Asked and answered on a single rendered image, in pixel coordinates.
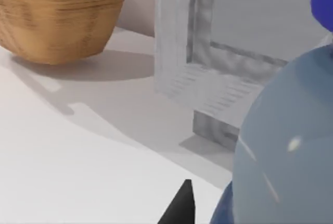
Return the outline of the woven brown basket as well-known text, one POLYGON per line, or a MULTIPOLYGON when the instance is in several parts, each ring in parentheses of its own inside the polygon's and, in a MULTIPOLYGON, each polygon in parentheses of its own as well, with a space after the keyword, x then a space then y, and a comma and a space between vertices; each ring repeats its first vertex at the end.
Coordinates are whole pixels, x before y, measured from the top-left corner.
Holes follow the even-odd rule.
POLYGON ((124 0, 0 0, 0 47, 38 64, 101 53, 124 0))

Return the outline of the white framed board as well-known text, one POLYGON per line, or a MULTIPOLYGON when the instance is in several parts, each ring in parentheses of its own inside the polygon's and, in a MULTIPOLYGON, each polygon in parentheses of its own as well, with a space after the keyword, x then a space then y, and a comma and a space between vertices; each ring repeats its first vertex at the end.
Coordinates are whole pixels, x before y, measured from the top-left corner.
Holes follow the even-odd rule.
POLYGON ((252 102, 286 61, 214 39, 213 4, 155 0, 155 85, 193 110, 195 134, 233 151, 252 102))

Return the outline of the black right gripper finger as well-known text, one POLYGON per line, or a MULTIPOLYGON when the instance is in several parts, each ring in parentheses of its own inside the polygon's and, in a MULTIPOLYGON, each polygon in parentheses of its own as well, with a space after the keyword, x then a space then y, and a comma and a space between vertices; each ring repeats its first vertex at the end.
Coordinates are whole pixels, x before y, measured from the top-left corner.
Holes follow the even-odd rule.
POLYGON ((157 224, 195 224, 193 185, 186 179, 157 224))

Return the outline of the pale blue bottle blue cap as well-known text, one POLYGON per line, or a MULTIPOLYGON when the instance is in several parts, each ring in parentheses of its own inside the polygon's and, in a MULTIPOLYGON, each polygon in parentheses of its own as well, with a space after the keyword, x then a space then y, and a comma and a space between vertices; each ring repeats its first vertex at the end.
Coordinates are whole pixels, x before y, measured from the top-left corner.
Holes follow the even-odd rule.
POLYGON ((333 224, 333 0, 214 0, 212 46, 279 67, 247 113, 235 224, 333 224))

